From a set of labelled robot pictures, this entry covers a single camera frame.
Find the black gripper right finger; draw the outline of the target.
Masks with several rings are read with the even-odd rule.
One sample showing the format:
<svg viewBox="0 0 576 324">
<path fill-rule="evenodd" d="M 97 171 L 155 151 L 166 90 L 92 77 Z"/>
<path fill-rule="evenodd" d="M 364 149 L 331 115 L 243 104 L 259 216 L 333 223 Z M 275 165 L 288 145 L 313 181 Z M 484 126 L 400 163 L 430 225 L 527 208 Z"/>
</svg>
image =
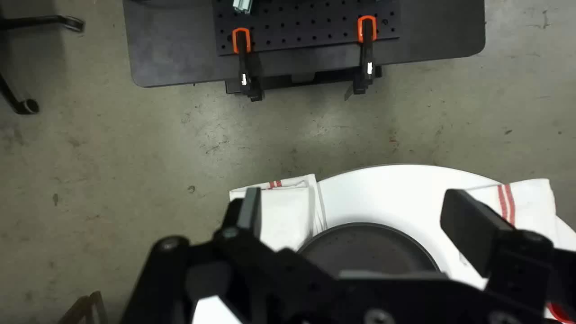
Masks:
<svg viewBox="0 0 576 324">
<path fill-rule="evenodd" d="M 482 277 L 493 270 L 522 270 L 522 259 L 513 250 L 517 228 L 466 190 L 445 192 L 441 228 Z"/>
</svg>

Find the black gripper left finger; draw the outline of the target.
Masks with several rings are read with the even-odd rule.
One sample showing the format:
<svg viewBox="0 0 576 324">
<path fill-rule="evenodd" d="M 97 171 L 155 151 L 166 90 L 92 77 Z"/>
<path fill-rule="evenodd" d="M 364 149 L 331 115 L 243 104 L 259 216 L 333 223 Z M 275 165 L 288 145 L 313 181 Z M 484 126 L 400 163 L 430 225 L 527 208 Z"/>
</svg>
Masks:
<svg viewBox="0 0 576 324">
<path fill-rule="evenodd" d="M 245 190 L 245 196 L 239 207 L 238 226 L 243 230 L 248 230 L 252 235 L 259 235 L 261 232 L 261 189 L 259 187 L 248 187 Z"/>
</svg>

